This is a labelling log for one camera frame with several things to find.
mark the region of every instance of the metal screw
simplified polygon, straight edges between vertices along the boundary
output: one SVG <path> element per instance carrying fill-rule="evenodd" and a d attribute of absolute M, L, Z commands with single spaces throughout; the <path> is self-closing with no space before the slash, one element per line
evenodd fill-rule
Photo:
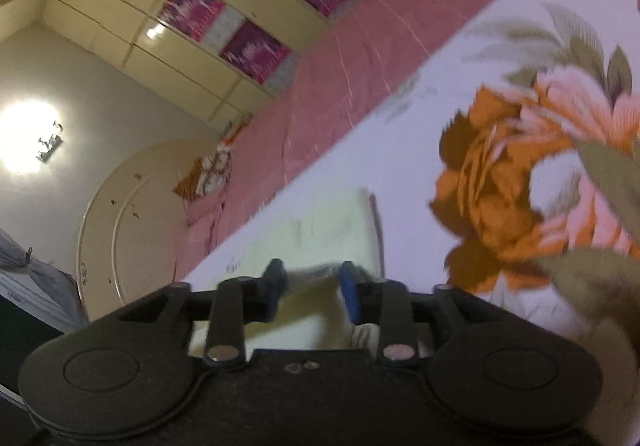
<path fill-rule="evenodd" d="M 240 352 L 238 349 L 231 345 L 216 345 L 215 347 L 211 347 L 207 350 L 207 357 L 211 361 L 215 361 L 217 363 L 225 363 L 234 360 L 239 355 Z"/>
<path fill-rule="evenodd" d="M 415 349 L 414 347 L 410 347 L 409 345 L 394 344 L 386 346 L 382 351 L 382 354 L 389 361 L 407 361 L 415 356 Z"/>
<path fill-rule="evenodd" d="M 300 363 L 289 363 L 289 365 L 284 367 L 284 370 L 290 374 L 299 374 L 302 372 L 302 365 L 300 365 Z"/>
<path fill-rule="evenodd" d="M 433 286 L 433 291 L 450 291 L 452 290 L 454 287 L 452 285 L 449 285 L 448 283 L 440 283 L 438 285 L 434 285 Z"/>

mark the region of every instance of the bed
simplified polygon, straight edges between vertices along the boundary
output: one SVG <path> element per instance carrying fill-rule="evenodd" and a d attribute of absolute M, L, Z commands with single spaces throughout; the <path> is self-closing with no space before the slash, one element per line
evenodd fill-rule
<path fill-rule="evenodd" d="M 188 207 L 176 278 L 257 274 L 246 249 L 274 225 L 367 188 L 386 277 L 452 283 L 581 343 L 605 374 L 588 429 L 633 446 L 640 225 L 615 191 L 640 135 L 638 0 L 490 2 L 361 0 Z"/>

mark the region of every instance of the orange flower print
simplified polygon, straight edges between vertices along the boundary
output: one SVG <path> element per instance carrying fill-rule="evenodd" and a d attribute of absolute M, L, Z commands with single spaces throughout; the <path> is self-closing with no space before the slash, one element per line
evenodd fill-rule
<path fill-rule="evenodd" d="M 539 71 L 531 88 L 482 87 L 467 115 L 440 140 L 446 165 L 430 204 L 462 241 L 446 259 L 449 281 L 489 291 L 498 275 L 511 289 L 549 279 L 529 262 L 578 247 L 640 254 L 577 153 L 590 140 L 630 155 L 640 135 L 640 95 L 608 95 L 575 64 Z"/>

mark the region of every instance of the bright light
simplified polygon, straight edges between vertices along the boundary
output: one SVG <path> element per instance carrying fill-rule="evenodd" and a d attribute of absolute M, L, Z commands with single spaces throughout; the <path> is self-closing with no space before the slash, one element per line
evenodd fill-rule
<path fill-rule="evenodd" d="M 158 25 L 156 25 L 155 27 L 151 27 L 148 31 L 146 31 L 146 37 L 150 40 L 156 39 L 156 36 L 162 34 L 164 32 L 164 29 L 166 29 L 166 27 L 158 23 Z"/>
<path fill-rule="evenodd" d="M 40 169 L 38 139 L 49 140 L 55 121 L 55 108 L 37 100 L 16 102 L 0 113 L 0 160 L 10 172 L 24 175 Z"/>

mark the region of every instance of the pillow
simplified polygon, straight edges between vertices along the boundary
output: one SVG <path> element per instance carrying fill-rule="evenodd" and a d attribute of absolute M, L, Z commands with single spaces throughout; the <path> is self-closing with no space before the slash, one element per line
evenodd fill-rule
<path fill-rule="evenodd" d="M 231 130 L 231 135 L 223 139 L 216 151 L 197 159 L 191 172 L 174 188 L 174 193 L 187 201 L 206 197 L 224 181 L 226 167 L 230 159 L 230 146 L 249 124 L 251 117 L 243 117 Z"/>
<path fill-rule="evenodd" d="M 209 213 L 195 220 L 178 239 L 175 253 L 174 277 L 176 281 L 188 275 L 210 252 L 211 229 L 219 215 Z"/>

